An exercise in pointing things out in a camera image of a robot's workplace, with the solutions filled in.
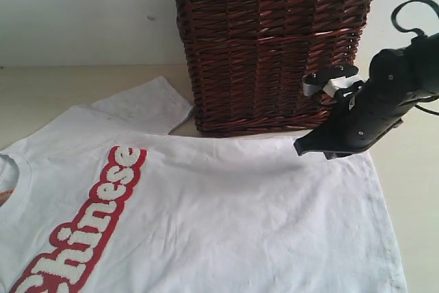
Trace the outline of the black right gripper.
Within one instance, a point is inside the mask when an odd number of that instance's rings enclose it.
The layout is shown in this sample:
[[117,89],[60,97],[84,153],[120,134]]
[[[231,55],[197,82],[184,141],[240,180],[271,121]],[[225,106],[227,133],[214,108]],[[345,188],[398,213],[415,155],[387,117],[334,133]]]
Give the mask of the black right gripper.
[[368,150],[389,132],[412,107],[417,88],[402,49],[384,49],[372,58],[369,78],[349,99],[327,129],[329,148],[320,129],[294,142],[298,156],[323,152],[327,160],[344,158]]

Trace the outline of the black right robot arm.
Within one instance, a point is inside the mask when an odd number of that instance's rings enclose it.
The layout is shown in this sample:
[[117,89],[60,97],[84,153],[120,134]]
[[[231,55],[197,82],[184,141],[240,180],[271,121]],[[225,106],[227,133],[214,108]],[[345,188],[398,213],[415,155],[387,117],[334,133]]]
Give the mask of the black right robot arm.
[[400,49],[383,49],[362,80],[353,65],[328,67],[304,77],[303,92],[328,95],[335,103],[327,120],[294,147],[302,156],[321,152],[327,159],[370,149],[422,102],[438,99],[438,35],[413,38]]

